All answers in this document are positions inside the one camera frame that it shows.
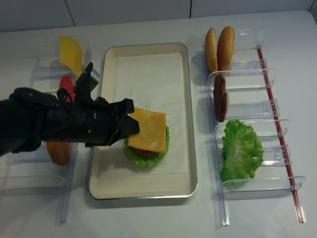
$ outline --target partially assembled burger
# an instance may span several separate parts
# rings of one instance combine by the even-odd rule
[[[165,113],[134,108],[131,117],[139,122],[140,132],[125,140],[128,159],[139,167],[153,167],[168,151],[169,129]]]

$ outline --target robotic hand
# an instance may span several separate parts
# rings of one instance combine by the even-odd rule
[[[133,101],[108,103],[90,96],[90,63],[74,85],[75,100],[61,88],[58,99],[31,88],[17,88],[9,99],[0,101],[0,156],[36,150],[42,141],[83,142],[86,147],[112,145],[140,131],[128,116]]]

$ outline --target yellow cheese slice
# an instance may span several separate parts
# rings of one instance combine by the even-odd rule
[[[166,152],[165,113],[134,108],[131,117],[139,122],[140,133],[129,135],[128,146],[153,152]]]
[[[76,79],[82,73],[81,60],[83,50],[80,45],[70,37],[59,37],[59,62],[70,68]]]

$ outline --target table surface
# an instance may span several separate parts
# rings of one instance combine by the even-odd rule
[[[201,90],[204,79],[202,42],[210,27],[221,30],[263,28],[264,57],[277,71],[273,95],[280,118],[291,121],[288,140],[293,173],[307,181],[299,190],[307,223],[297,221],[292,196],[229,201],[230,226],[219,226],[215,216],[205,135],[206,106]],[[67,223],[55,225],[58,197],[10,196],[0,199],[1,237],[314,237],[316,235],[317,186],[314,156],[317,107],[313,105],[317,80],[317,28],[305,11],[216,16],[158,22],[129,23],[0,33],[0,46],[8,41],[32,41],[59,35],[87,39],[92,62],[98,70],[112,46],[182,42],[188,48],[192,90],[198,189],[181,205],[177,201],[96,203],[86,192],[89,150],[79,145]],[[0,77],[0,93],[8,95],[27,79]]]

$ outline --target white tray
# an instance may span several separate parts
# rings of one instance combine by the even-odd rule
[[[123,140],[95,147],[89,191],[95,199],[185,198],[197,187],[197,170],[187,48],[182,43],[109,49],[101,96],[130,98],[134,106],[166,113],[167,155],[154,168],[139,168],[126,157]]]

